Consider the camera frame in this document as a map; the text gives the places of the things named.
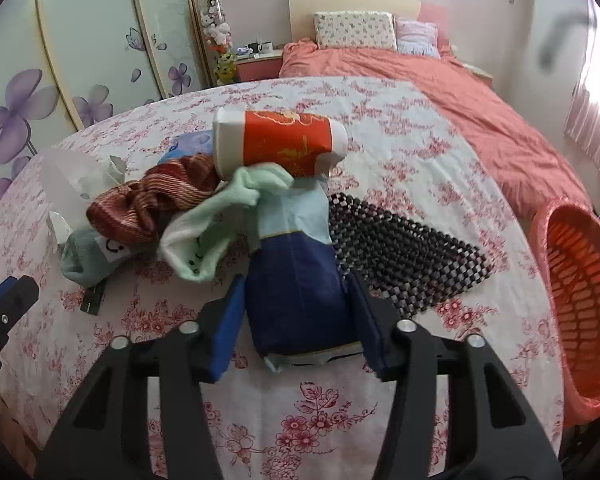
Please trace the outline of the mint green sock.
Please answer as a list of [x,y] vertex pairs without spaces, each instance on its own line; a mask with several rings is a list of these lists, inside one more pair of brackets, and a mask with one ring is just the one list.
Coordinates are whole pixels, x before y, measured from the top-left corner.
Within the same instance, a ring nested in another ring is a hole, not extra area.
[[287,191],[294,177],[275,162],[238,168],[218,192],[182,214],[164,230],[159,256],[184,281],[210,282],[238,235],[232,214],[251,209],[264,193]]

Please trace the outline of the sliding wardrobe with purple flowers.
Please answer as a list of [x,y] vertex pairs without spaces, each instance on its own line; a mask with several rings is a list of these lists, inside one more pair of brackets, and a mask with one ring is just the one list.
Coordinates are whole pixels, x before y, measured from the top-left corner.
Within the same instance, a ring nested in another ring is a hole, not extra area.
[[0,200],[42,148],[206,88],[194,0],[0,0]]

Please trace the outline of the pink striped pillow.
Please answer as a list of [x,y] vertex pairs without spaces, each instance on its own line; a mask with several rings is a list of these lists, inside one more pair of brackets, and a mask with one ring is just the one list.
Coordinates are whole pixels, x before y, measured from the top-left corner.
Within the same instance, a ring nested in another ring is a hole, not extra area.
[[436,24],[396,18],[396,50],[400,53],[440,58],[438,40]]

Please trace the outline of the clear plastic bag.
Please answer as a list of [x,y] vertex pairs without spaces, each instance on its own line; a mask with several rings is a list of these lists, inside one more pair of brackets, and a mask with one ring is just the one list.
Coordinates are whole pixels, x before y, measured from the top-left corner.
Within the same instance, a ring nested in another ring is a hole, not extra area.
[[42,153],[40,180],[50,203],[59,212],[84,214],[100,194],[125,182],[126,161],[110,155],[102,162],[61,148]]

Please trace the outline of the floral white pillow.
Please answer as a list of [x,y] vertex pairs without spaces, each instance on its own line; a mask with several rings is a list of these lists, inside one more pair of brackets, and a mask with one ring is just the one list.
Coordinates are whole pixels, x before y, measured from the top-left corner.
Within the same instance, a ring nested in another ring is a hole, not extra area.
[[389,12],[315,12],[313,19],[316,43],[321,49],[396,50],[396,32]]

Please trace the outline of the red plastic laundry basket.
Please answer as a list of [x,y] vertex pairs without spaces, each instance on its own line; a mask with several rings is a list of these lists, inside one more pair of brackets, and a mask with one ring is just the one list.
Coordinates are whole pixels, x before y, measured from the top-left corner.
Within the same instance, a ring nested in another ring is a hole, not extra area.
[[529,244],[562,345],[564,425],[585,425],[600,417],[600,219],[554,200],[533,218]]

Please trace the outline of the black mesh anti-slip mat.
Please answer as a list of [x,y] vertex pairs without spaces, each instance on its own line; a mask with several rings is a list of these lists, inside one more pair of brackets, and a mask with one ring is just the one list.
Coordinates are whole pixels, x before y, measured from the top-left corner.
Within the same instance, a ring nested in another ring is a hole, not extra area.
[[328,202],[340,274],[360,274],[404,318],[490,278],[492,266],[475,245],[348,194],[332,194]]

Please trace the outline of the red white paper cup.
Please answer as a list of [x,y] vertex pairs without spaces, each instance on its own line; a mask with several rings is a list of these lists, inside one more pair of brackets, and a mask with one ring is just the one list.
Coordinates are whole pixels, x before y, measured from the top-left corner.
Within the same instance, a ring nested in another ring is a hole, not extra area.
[[295,178],[327,176],[348,154],[346,128],[322,115],[219,108],[212,127],[214,166],[223,180],[262,162]]

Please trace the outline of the blue tissue pack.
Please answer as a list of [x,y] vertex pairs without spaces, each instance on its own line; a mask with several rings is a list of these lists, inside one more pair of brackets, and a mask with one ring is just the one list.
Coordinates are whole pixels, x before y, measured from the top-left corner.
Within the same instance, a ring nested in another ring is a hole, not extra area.
[[212,130],[200,130],[180,134],[172,141],[169,149],[159,159],[159,164],[163,164],[171,159],[198,154],[213,154]]

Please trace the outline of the cream wooden headboard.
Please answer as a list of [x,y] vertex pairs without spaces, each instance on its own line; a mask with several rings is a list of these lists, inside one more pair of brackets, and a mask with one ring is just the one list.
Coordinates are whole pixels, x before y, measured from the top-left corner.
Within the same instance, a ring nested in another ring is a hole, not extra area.
[[396,18],[434,23],[439,29],[438,50],[449,44],[445,8],[422,0],[288,0],[288,6],[291,39],[294,41],[311,39],[316,43],[315,12],[378,11],[392,14],[394,31]]

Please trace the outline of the navy blue fabric pouch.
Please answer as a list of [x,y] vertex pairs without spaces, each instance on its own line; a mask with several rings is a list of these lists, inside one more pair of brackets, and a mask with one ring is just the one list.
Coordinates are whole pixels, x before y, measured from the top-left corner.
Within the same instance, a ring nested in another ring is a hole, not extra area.
[[329,235],[327,184],[299,178],[245,211],[245,305],[258,355],[277,373],[356,356],[362,344]]

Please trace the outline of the floral pink white tablecloth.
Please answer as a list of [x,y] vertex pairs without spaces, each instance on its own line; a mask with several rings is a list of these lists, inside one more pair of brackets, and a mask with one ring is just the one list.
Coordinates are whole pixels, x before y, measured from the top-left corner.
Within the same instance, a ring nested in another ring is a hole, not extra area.
[[526,234],[423,88],[204,90],[0,182],[0,393],[33,479],[558,479]]

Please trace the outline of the dark red striped scrunchie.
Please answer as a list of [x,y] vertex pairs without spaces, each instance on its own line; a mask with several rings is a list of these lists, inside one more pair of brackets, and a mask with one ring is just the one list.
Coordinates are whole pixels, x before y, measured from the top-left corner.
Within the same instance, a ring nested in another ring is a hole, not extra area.
[[174,214],[211,197],[220,177],[206,154],[169,159],[138,180],[110,188],[88,206],[86,218],[100,235],[125,246],[158,242]]

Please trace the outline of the grey sock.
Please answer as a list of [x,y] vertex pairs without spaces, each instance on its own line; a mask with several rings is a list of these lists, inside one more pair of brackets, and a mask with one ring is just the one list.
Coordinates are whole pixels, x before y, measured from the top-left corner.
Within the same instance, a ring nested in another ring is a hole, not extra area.
[[104,237],[92,228],[79,229],[65,242],[60,270],[69,281],[91,288],[106,280],[134,255],[128,246]]

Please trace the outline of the right nightstand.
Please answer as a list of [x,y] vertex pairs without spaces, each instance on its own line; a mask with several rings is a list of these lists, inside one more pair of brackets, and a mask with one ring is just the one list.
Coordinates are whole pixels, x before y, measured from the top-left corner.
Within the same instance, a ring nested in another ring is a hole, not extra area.
[[480,81],[482,81],[488,87],[492,87],[493,76],[491,74],[487,73],[482,68],[479,68],[477,66],[473,66],[473,65],[468,64],[468,63],[464,63],[463,67],[464,67],[465,70],[468,70],[468,72],[471,73],[472,76],[475,76],[477,79],[479,79]]

